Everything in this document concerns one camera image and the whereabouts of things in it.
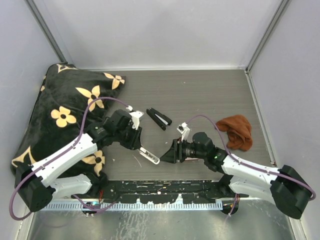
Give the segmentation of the black stapler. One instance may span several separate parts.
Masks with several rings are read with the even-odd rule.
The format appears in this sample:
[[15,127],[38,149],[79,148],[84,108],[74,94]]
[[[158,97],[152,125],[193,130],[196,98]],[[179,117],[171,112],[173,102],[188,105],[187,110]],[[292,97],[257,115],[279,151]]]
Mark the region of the black stapler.
[[160,113],[152,107],[147,108],[146,113],[163,131],[165,131],[167,129],[167,126],[170,126],[173,122],[169,117]]

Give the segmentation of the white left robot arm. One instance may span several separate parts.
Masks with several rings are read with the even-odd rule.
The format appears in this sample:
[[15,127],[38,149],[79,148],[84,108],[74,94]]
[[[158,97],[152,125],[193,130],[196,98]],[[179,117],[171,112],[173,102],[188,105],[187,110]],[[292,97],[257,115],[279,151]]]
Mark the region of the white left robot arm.
[[79,136],[43,160],[31,165],[20,163],[15,173],[15,193],[32,213],[42,210],[53,199],[68,195],[97,197],[100,185],[93,175],[80,173],[65,178],[61,175],[85,157],[113,143],[128,150],[140,150],[142,116],[143,112],[138,110],[118,109],[104,123],[82,127]]

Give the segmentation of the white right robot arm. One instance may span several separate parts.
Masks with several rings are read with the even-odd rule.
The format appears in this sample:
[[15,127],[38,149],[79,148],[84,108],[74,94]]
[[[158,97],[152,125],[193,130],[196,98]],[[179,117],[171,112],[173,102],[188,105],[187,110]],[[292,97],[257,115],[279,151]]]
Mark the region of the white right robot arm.
[[188,158],[204,161],[207,168],[223,176],[218,189],[225,197],[246,195],[274,204],[283,214],[300,219],[313,197],[310,186],[291,166],[268,167],[244,160],[214,145],[205,132],[197,132],[192,141],[186,123],[177,127],[181,137],[173,139],[171,147],[160,161],[176,164]]

